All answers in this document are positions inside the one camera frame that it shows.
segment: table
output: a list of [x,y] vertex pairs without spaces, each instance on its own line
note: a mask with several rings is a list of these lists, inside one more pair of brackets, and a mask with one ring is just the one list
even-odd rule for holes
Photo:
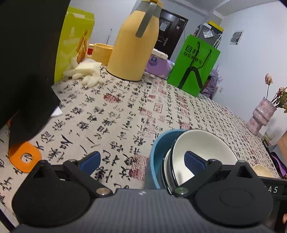
[[[207,97],[193,97],[148,73],[139,82],[115,78],[105,67],[101,75],[104,85],[90,89],[82,86],[82,80],[71,78],[53,86],[63,115],[51,118],[30,141],[42,159],[62,164],[97,150],[102,161],[92,177],[113,191],[140,189],[151,147],[161,133],[203,129],[224,140],[239,160],[264,165],[279,178],[260,138],[249,132],[242,119]],[[27,174],[9,162],[8,142],[9,128],[4,126],[0,131],[0,206],[12,210],[13,195]]]

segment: yellow thermos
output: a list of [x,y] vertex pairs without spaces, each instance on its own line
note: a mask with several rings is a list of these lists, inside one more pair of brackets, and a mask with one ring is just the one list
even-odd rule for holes
[[118,33],[107,71],[121,79],[139,81],[158,39],[163,3],[141,0]]

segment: lime green box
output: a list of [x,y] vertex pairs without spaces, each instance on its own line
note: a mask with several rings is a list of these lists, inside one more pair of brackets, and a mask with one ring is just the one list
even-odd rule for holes
[[197,96],[214,67],[220,51],[189,35],[175,61],[167,82]]
[[95,25],[94,14],[68,7],[58,45],[54,82],[63,78],[63,72],[71,63],[72,57],[77,57],[79,43],[80,50],[84,46],[83,39],[91,37]]

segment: ceramic vase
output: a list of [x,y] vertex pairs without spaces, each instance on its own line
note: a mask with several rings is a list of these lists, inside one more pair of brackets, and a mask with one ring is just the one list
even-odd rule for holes
[[277,108],[265,97],[253,111],[253,117],[246,124],[251,133],[257,135],[261,127],[266,126]]

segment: purple tissue box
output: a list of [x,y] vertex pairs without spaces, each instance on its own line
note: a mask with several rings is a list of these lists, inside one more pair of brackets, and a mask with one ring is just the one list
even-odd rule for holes
[[146,65],[146,72],[167,80],[170,72],[174,67],[174,63],[170,60],[164,60],[158,56],[151,55]]

